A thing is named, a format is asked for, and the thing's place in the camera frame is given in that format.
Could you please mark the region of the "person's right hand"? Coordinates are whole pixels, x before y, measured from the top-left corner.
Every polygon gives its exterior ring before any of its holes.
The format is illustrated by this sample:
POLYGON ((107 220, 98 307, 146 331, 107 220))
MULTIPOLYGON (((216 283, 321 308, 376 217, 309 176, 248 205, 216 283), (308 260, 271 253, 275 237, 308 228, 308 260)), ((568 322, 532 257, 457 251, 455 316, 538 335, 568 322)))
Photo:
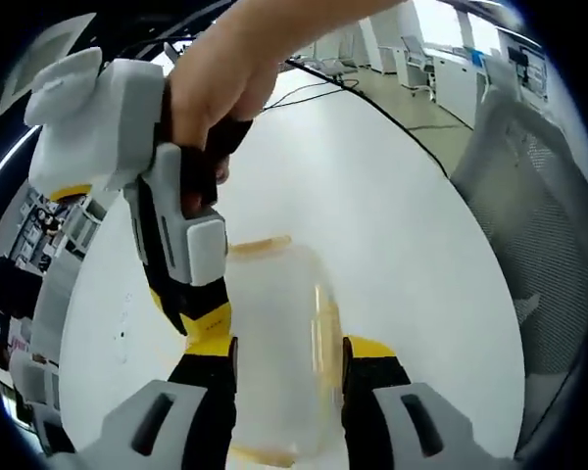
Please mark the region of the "person's right hand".
POLYGON ((169 75, 171 141, 203 150, 210 129, 222 118, 255 118, 289 53, 288 34, 280 28, 219 18, 169 75))

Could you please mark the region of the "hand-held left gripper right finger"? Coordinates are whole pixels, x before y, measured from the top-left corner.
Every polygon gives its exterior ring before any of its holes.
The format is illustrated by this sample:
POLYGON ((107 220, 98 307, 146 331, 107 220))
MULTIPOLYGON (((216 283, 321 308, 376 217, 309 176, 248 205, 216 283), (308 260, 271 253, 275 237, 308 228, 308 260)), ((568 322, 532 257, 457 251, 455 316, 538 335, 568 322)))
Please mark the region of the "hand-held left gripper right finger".
POLYGON ((472 424, 395 353, 358 336, 342 341, 342 426, 351 469, 511 469, 474 439, 472 424))

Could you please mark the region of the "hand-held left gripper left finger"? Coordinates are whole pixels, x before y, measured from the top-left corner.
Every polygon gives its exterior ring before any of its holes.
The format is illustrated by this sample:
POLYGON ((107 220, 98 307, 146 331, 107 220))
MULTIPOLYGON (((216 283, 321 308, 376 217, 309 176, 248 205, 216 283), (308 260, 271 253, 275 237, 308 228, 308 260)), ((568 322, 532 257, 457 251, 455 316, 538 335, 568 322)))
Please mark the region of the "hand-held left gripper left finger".
POLYGON ((72 469, 223 469, 236 422, 234 336, 197 343, 103 420, 72 469))

